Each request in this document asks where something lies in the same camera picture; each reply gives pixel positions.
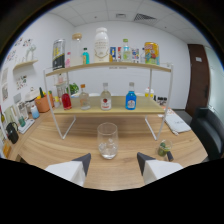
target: drinking glass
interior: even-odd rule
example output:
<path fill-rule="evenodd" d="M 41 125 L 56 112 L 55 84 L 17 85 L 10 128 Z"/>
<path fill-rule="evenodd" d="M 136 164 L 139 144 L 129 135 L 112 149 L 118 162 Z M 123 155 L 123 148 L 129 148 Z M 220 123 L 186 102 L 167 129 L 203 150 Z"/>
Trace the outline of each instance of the drinking glass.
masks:
<path fill-rule="evenodd" d="M 159 144 L 158 154 L 160 156 L 165 156 L 172 148 L 172 142 L 169 140 L 162 140 Z"/>
<path fill-rule="evenodd" d="M 112 123 L 100 124 L 97 128 L 98 149 L 105 159 L 112 159 L 118 150 L 117 126 Z"/>

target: wall shelf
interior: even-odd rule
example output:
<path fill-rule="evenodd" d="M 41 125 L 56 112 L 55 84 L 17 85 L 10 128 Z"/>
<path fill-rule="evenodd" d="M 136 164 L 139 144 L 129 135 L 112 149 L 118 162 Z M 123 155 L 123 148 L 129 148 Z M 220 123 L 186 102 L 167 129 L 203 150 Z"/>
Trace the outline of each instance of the wall shelf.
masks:
<path fill-rule="evenodd" d="M 143 69 L 152 69 L 153 71 L 164 71 L 164 72 L 171 72 L 170 68 L 161 67 L 158 65 L 151 65 L 151 64 L 140 64 L 140 63 L 132 63 L 132 62 L 104 62 L 104 63 L 92 63 L 88 65 L 76 65 L 69 68 L 61 68 L 56 69 L 53 72 L 49 72 L 46 74 L 46 77 L 56 74 L 67 73 L 70 71 L 76 71 L 81 69 L 89 69 L 89 68 L 97 68 L 97 67 L 109 67 L 113 69 L 123 69 L 127 67 L 133 68 L 143 68 Z"/>
<path fill-rule="evenodd" d="M 27 66 L 27 65 L 32 65 L 32 64 L 34 64 L 37 61 L 38 60 L 33 60 L 33 61 L 26 61 L 26 62 L 19 63 L 19 64 L 15 65 L 13 70 L 15 70 L 17 68 L 21 68 L 21 67 Z"/>

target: orange item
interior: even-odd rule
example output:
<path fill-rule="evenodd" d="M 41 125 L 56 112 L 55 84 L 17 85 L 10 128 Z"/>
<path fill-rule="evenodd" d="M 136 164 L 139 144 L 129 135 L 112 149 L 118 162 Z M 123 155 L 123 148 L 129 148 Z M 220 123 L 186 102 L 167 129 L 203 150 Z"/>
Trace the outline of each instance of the orange item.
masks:
<path fill-rule="evenodd" d="M 9 144 L 9 141 L 8 140 L 5 140 L 5 143 L 3 145 L 3 153 L 5 155 L 6 158 L 9 157 L 9 153 L 11 151 L 11 146 Z"/>
<path fill-rule="evenodd" d="M 51 101 L 51 106 L 54 106 L 54 102 L 53 102 L 53 97 L 52 94 L 49 94 L 50 97 L 50 101 Z M 47 111 L 50 110 L 49 104 L 48 104 L 48 100 L 47 100 L 47 96 L 40 98 L 40 99 L 35 99 L 35 103 L 37 106 L 37 109 L 39 111 L 39 113 L 45 113 Z"/>

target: paper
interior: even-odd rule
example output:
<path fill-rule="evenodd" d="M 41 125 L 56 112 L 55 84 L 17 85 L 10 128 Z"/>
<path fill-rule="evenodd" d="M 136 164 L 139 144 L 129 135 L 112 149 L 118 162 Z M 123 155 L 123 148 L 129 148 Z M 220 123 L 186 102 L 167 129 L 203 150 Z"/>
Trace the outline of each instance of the paper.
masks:
<path fill-rule="evenodd" d="M 186 124 L 184 120 L 181 119 L 177 114 L 166 116 L 165 122 L 172 131 L 175 131 L 177 133 L 191 130 L 190 126 Z"/>

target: blue bottle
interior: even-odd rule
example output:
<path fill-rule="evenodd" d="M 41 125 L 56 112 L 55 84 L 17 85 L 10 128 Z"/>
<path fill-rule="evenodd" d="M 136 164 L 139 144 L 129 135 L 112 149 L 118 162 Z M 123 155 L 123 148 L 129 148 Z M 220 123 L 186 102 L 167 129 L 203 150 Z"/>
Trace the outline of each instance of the blue bottle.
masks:
<path fill-rule="evenodd" d="M 87 65 L 89 64 L 89 53 L 87 52 L 87 48 L 83 48 L 84 52 L 82 54 L 82 57 L 83 57 L 83 64 L 84 65 Z"/>
<path fill-rule="evenodd" d="M 134 110 L 136 107 L 136 100 L 137 100 L 137 96 L 135 95 L 135 91 L 134 91 L 134 83 L 130 82 L 129 92 L 126 95 L 126 104 L 125 104 L 126 109 Z"/>

